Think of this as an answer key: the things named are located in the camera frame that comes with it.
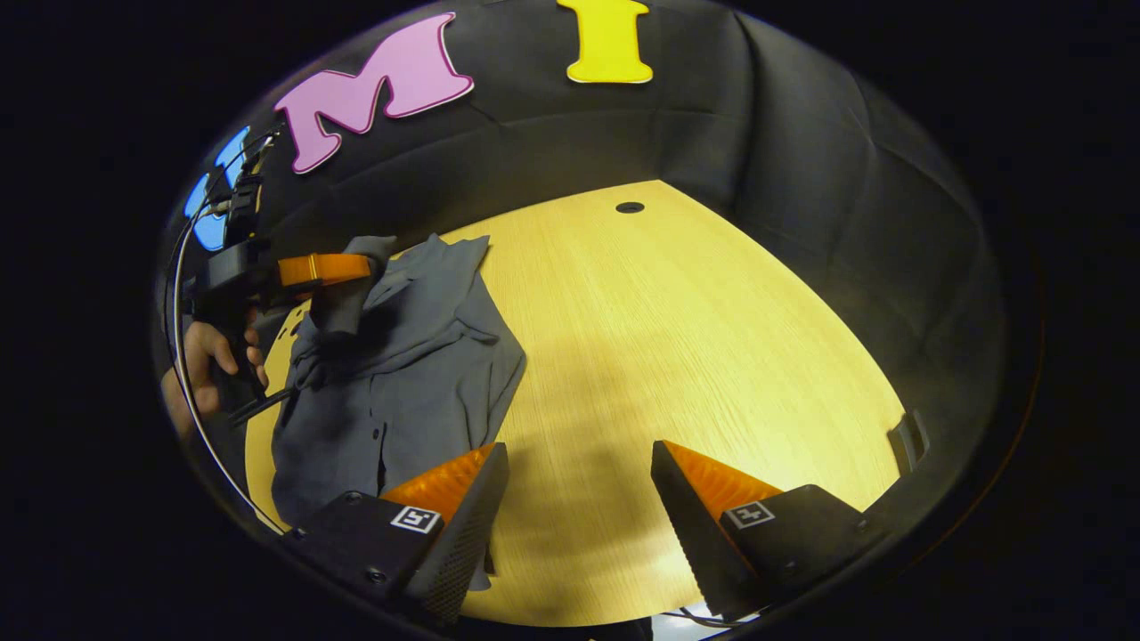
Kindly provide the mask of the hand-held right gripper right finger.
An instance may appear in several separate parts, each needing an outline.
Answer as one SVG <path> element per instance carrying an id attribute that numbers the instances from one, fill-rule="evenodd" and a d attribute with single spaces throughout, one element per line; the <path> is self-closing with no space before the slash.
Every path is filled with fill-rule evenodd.
<path id="1" fill-rule="evenodd" d="M 650 474 L 705 605 L 724 620 L 793 601 L 889 534 L 817 484 L 779 490 L 679 443 L 653 443 Z"/>

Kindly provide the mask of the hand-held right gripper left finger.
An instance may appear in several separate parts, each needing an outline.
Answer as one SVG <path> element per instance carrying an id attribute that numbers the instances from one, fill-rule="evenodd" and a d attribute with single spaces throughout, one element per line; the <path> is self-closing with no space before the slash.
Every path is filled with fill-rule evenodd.
<path id="1" fill-rule="evenodd" d="M 508 446 L 488 443 L 378 496 L 342 492 L 282 536 L 282 552 L 380 612 L 453 624 L 508 488 Z"/>

